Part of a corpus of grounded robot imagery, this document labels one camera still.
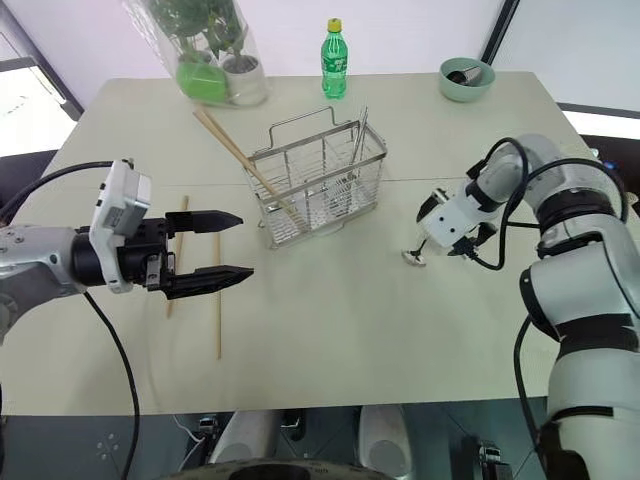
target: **green bowl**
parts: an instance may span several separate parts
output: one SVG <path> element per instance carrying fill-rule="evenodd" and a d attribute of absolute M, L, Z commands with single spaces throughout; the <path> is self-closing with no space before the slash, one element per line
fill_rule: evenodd
<path fill-rule="evenodd" d="M 460 85 L 447 78 L 451 72 L 464 70 L 465 68 L 480 67 L 482 78 L 480 83 L 473 87 Z M 440 91 L 442 94 L 454 102 L 473 102 L 479 99 L 489 90 L 489 87 L 496 79 L 496 74 L 489 65 L 473 58 L 457 57 L 450 58 L 440 65 Z"/>

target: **wooden chopstick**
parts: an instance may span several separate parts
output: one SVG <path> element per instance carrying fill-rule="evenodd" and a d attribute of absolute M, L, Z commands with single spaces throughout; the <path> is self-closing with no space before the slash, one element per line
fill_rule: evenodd
<path fill-rule="evenodd" d="M 220 265 L 222 263 L 220 251 L 222 246 L 220 232 L 213 234 L 213 264 Z M 222 358 L 222 290 L 218 290 L 215 295 L 216 302 L 216 358 Z"/>
<path fill-rule="evenodd" d="M 262 175 L 251 163 L 251 161 L 242 153 L 240 148 L 236 145 L 236 143 L 229 137 L 227 132 L 220 126 L 220 124 L 213 118 L 212 115 L 207 113 L 204 109 L 199 108 L 195 112 L 193 112 L 195 117 L 200 121 L 202 126 L 209 130 L 214 137 L 218 139 L 222 145 L 231 153 L 236 160 L 238 160 L 244 168 L 246 168 L 251 175 L 258 179 L 258 181 L 262 184 L 262 186 L 272 195 L 277 196 L 279 192 L 271 185 L 269 180 L 267 180 L 264 175 Z M 300 216 L 300 214 L 291 207 L 291 205 L 287 205 L 282 200 L 278 201 L 278 204 L 287 212 L 293 223 L 298 226 L 298 228 L 307 228 L 307 224 L 304 219 Z"/>
<path fill-rule="evenodd" d="M 180 204 L 180 211 L 186 212 L 189 209 L 189 195 L 182 197 L 182 203 Z M 178 273 L 178 265 L 180 265 L 180 258 L 182 257 L 182 242 L 184 239 L 184 232 L 178 232 L 176 234 L 176 257 L 174 270 Z M 171 318 L 173 313 L 173 300 L 167 302 L 167 318 Z"/>

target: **black cable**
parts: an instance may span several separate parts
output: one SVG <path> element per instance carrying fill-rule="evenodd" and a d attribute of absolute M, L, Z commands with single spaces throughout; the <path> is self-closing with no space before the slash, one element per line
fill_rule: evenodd
<path fill-rule="evenodd" d="M 527 424 L 527 430 L 529 430 L 529 436 L 531 437 L 531 442 L 533 442 L 533 447 L 538 455 L 538 459 L 540 460 L 540 465 L 542 466 L 542 471 L 545 472 L 544 463 L 542 460 L 542 453 L 538 448 L 538 428 L 536 427 L 536 422 L 533 418 L 533 412 L 531 411 L 531 405 L 529 405 L 529 400 L 527 398 L 527 391 L 524 388 L 524 381 L 522 380 L 522 367 L 520 365 L 520 349 L 522 347 L 522 341 L 524 340 L 524 336 L 527 333 L 527 329 L 531 324 L 531 317 L 527 315 L 527 318 L 522 323 L 520 327 L 520 331 L 518 332 L 518 336 L 516 337 L 516 342 L 513 345 L 513 370 L 516 376 L 516 387 L 518 388 L 518 398 L 520 399 L 520 406 L 522 407 L 522 414 L 524 415 L 524 420 Z"/>
<path fill-rule="evenodd" d="M 50 173 L 45 177 L 42 177 L 36 180 L 33 183 L 30 183 L 29 185 L 24 187 L 22 190 L 20 190 L 18 193 L 16 193 L 11 198 L 11 200 L 9 200 L 7 204 L 0 209 L 0 226 L 2 226 L 3 224 L 9 225 L 11 223 L 11 220 L 13 220 L 13 217 L 15 216 L 16 213 L 18 213 L 18 210 L 27 200 L 29 195 L 31 195 L 38 188 L 49 183 L 50 181 L 55 180 L 56 178 L 60 178 L 64 175 L 68 175 L 69 173 L 78 172 L 80 170 L 87 170 L 90 168 L 109 168 L 111 167 L 112 163 L 113 162 L 80 163 L 78 165 L 72 165 L 70 167 L 62 168 L 53 173 Z"/>
<path fill-rule="evenodd" d="M 89 305 L 95 310 L 95 312 L 102 320 L 102 323 L 107 327 L 109 333 L 111 334 L 111 338 L 113 338 L 116 347 L 118 348 L 118 352 L 120 353 L 120 357 L 122 358 L 122 363 L 124 364 L 124 369 L 127 372 L 127 380 L 129 381 L 129 390 L 131 391 L 131 400 L 133 401 L 133 435 L 131 437 L 131 444 L 129 446 L 129 453 L 127 454 L 127 461 L 124 465 L 124 469 L 122 470 L 122 475 L 120 478 L 122 480 L 126 480 L 129 476 L 129 470 L 131 470 L 131 464 L 133 462 L 133 456 L 136 452 L 136 446 L 138 445 L 138 435 L 140 433 L 140 404 L 138 403 L 138 391 L 136 389 L 136 384 L 133 379 L 133 371 L 131 370 L 131 364 L 129 363 L 129 358 L 127 357 L 126 352 L 124 351 L 124 347 L 122 346 L 122 342 L 116 333 L 115 328 L 104 314 L 104 312 L 100 309 L 98 304 L 95 302 L 93 297 L 89 292 L 85 292 L 84 298 L 87 299 Z"/>
<path fill-rule="evenodd" d="M 510 223 L 508 220 L 511 214 L 513 213 L 513 211 L 516 209 L 516 207 L 520 204 L 520 202 L 524 198 L 524 193 L 525 193 L 525 189 L 527 188 L 527 185 L 531 180 L 543 174 L 544 172 L 551 170 L 552 168 L 561 167 L 562 165 L 585 165 L 587 167 L 592 167 L 592 168 L 595 168 L 596 170 L 600 170 L 605 175 L 607 175 L 611 179 L 611 181 L 615 184 L 616 188 L 618 189 L 618 193 L 620 194 L 620 220 L 623 223 L 627 223 L 627 219 L 629 218 L 629 203 L 627 202 L 627 196 L 625 194 L 624 184 L 622 183 L 622 180 L 620 180 L 620 178 L 615 174 L 615 172 L 605 167 L 602 163 L 595 162 L 593 160 L 586 160 L 584 158 L 563 158 L 561 160 L 556 160 L 554 162 L 547 163 L 546 165 L 543 165 L 542 167 L 534 170 L 531 173 L 531 175 L 528 176 L 524 185 L 521 182 L 516 188 L 516 190 L 513 192 L 513 194 L 511 194 L 511 196 L 509 197 L 509 200 L 507 200 L 507 204 L 505 205 L 504 212 L 502 214 L 502 223 L 500 224 L 498 264 L 492 265 L 490 263 L 487 263 L 486 261 L 478 257 L 478 255 L 475 254 L 475 252 L 470 252 L 469 257 L 473 261 L 475 261 L 476 263 L 478 263 L 479 265 L 485 268 L 488 268 L 489 270 L 500 270 L 504 266 L 505 250 L 506 250 L 506 230 L 507 230 L 508 224 Z"/>
<path fill-rule="evenodd" d="M 502 212 L 502 220 L 500 222 L 500 234 L 498 240 L 498 263 L 493 265 L 482 260 L 475 252 L 470 252 L 470 258 L 476 263 L 482 265 L 489 270 L 501 270 L 504 267 L 505 262 L 505 252 L 507 247 L 507 224 L 509 217 L 513 213 L 513 211 L 518 208 L 520 202 L 524 198 L 524 192 L 527 188 L 528 178 L 529 178 L 529 157 L 527 157 L 527 152 L 525 152 L 524 147 L 520 142 L 511 137 L 505 137 L 496 142 L 496 144 L 491 147 L 489 153 L 487 153 L 487 160 L 491 158 L 493 153 L 500 148 L 505 143 L 513 145 L 513 147 L 520 155 L 520 159 L 522 160 L 522 177 L 520 178 L 520 183 L 511 194 L 509 199 L 507 200 L 507 204 L 504 207 L 504 211 Z"/>

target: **plastic bottle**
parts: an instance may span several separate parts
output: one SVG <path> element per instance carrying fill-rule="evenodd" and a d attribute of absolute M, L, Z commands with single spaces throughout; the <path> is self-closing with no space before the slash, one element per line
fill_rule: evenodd
<path fill-rule="evenodd" d="M 322 44 L 322 90 L 327 98 L 342 98 L 347 90 L 347 44 L 342 38 L 342 20 L 329 19 L 329 34 Z"/>

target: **table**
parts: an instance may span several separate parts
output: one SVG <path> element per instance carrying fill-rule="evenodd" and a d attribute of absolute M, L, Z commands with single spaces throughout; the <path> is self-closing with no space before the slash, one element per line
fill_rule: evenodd
<path fill-rule="evenodd" d="M 389 147 L 380 203 L 333 235 L 276 251 L 265 248 L 242 170 L 170 81 L 105 86 L 50 169 L 134 157 L 154 181 L 147 217 L 176 210 L 185 194 L 191 209 L 237 214 L 245 225 L 223 232 L 223 262 L 256 269 L 222 292 L 221 360 L 214 296 L 179 300 L 167 319 L 160 293 L 92 289 L 128 352 L 142 413 L 516 396 L 511 352 L 526 315 L 518 278 L 535 261 L 536 232 L 513 229 L 500 273 L 435 249 L 426 269 L 411 268 L 400 250 L 416 241 L 421 202 L 435 187 L 455 189 L 496 139 L 541 132 L 568 155 L 590 153 L 532 74 L 500 73 L 486 98 L 469 105 L 442 98 L 436 81 L 435 74 L 350 79 L 347 99 L 335 103 L 339 119 L 356 117 L 366 99 L 370 122 Z M 266 104 L 215 110 L 246 152 L 265 144 L 271 122 L 326 103 L 318 79 L 271 82 Z M 87 224 L 105 174 L 78 174 L 42 189 L 18 220 Z M 516 216 L 532 219 L 526 208 Z M 491 241 L 481 254 L 493 259 L 496 249 Z M 182 273 L 212 261 L 210 234 L 185 237 Z M 530 395 L 546 394 L 556 353 L 535 330 L 525 339 Z M 0 349 L 0 375 L 8 414 L 131 413 L 118 353 L 81 297 L 25 315 Z"/>

